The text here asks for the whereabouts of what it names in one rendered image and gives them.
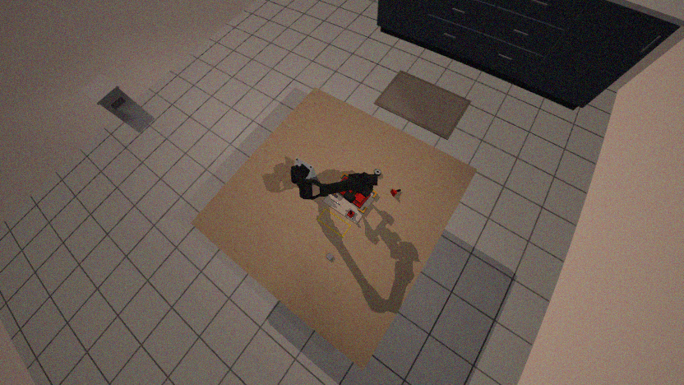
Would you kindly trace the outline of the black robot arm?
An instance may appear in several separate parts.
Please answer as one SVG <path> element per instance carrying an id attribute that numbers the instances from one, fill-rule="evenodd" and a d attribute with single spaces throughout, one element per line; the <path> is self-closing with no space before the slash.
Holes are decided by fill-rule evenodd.
<path id="1" fill-rule="evenodd" d="M 364 174 L 356 173 L 349 174 L 349 178 L 345 181 L 337 183 L 319 183 L 315 179 L 305 179 L 310 172 L 305 165 L 291 166 L 291 182 L 296 183 L 299 188 L 299 196 L 302 199 L 314 200 L 317 197 L 327 197 L 329 194 L 340 193 L 343 191 L 352 190 L 361 193 L 368 197 L 373 190 L 373 185 L 377 186 L 378 174 Z M 320 187 L 320 194 L 312 195 L 312 183 Z"/>

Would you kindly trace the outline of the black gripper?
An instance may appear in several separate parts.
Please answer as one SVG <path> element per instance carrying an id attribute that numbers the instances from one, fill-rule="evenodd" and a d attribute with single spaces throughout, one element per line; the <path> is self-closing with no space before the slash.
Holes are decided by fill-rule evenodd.
<path id="1" fill-rule="evenodd" d="M 354 191 L 352 191 L 352 192 L 346 191 L 346 193 L 344 194 L 344 198 L 347 201 L 349 201 L 350 203 L 352 203 L 356 199 L 356 197 L 354 196 L 356 193 L 357 192 L 354 192 Z"/>

